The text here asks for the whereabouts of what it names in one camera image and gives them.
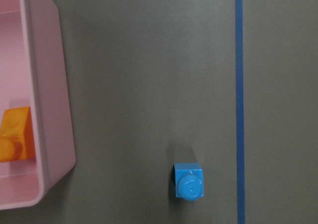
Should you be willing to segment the light blue toy block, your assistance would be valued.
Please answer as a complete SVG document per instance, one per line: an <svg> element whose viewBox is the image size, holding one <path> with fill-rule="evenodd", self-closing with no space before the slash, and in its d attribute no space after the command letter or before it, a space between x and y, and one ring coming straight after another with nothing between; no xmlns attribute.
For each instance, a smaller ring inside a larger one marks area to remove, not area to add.
<svg viewBox="0 0 318 224"><path fill-rule="evenodd" d="M173 168L177 198L196 201L204 196L203 169L199 163L175 163Z"/></svg>

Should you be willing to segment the pink plastic box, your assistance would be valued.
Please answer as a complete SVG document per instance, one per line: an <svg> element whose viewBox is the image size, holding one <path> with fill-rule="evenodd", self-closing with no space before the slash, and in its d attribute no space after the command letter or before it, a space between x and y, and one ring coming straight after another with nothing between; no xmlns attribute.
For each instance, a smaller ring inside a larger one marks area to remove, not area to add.
<svg viewBox="0 0 318 224"><path fill-rule="evenodd" d="M59 11L52 0L0 0L0 110L31 109L35 157L0 165L0 208L40 202L75 165Z"/></svg>

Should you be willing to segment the orange toy block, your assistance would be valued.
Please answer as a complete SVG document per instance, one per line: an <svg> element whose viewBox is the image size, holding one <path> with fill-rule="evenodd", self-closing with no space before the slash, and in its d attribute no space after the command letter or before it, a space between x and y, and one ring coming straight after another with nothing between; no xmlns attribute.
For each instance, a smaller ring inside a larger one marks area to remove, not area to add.
<svg viewBox="0 0 318 224"><path fill-rule="evenodd" d="M12 162L35 157L29 106L4 111L0 126L0 161Z"/></svg>

